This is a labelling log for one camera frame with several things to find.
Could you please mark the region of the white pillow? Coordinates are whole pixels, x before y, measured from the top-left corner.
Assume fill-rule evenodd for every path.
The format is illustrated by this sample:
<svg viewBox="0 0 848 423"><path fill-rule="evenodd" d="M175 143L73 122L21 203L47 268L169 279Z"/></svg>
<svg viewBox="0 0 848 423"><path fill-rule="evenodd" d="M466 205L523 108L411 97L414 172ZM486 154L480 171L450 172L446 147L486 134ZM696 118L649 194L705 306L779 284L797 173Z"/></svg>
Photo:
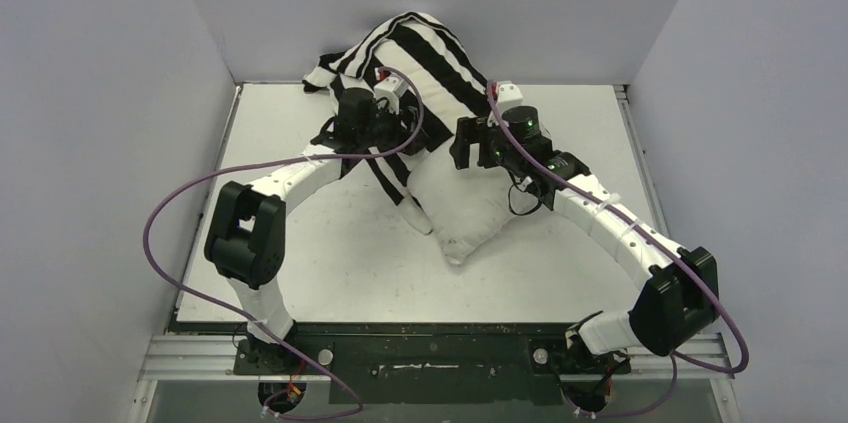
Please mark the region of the white pillow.
<svg viewBox="0 0 848 423"><path fill-rule="evenodd" d="M450 154L454 140L450 137L428 155L409 161L407 189L429 218L446 263L461 266L538 200L515 189L500 167L456 169Z"/></svg>

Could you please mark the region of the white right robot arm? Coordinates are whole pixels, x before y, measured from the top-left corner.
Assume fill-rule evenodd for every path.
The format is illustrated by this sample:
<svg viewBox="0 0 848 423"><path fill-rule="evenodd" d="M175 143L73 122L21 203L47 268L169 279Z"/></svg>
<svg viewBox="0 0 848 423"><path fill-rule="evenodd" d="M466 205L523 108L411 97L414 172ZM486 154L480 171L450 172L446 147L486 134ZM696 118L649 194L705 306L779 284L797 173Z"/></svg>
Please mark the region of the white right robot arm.
<svg viewBox="0 0 848 423"><path fill-rule="evenodd" d="M538 205L582 229L620 265L638 289L629 309L592 314L566 332L566 357L589 371L606 354L643 347L659 356L673 353L714 322L718 311L717 263L702 247L687 250L642 222L589 167L555 149L532 106L516 106L492 117L462 117L449 153L457 169L477 164L500 167Z"/></svg>

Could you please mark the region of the black white striped pillowcase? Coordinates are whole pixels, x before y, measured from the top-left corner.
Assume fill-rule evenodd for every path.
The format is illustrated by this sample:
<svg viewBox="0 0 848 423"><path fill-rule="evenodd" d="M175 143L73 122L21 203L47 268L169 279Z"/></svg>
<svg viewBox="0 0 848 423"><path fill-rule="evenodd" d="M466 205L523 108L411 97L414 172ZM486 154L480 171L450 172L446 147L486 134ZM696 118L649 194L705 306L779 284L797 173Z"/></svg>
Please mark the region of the black white striped pillowcase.
<svg viewBox="0 0 848 423"><path fill-rule="evenodd" d="M457 120L487 116L487 78L471 63L459 38L435 17L408 11L372 29L347 50L319 57L303 79L306 93L327 91L332 104L348 88L373 89L378 69L409 77L423 98L423 126L403 152L371 159L368 166L406 222L421 234L432 224L408 190L413 170L454 136Z"/></svg>

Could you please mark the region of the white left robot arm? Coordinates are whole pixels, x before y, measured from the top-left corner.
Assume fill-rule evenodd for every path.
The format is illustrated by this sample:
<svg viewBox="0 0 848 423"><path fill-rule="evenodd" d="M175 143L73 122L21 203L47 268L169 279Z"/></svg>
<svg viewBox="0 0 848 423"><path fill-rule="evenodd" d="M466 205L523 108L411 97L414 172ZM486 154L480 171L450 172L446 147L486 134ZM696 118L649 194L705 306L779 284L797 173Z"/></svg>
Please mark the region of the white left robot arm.
<svg viewBox="0 0 848 423"><path fill-rule="evenodd" d="M295 322L277 281L285 257L288 215L322 187L344 178L362 156L410 141L419 110L402 109L414 91L395 77L374 89L341 93L330 118L297 157L248 184L228 182L219 191L204 256L235 291L260 341L260 360L276 373L298 362L299 346L287 334Z"/></svg>

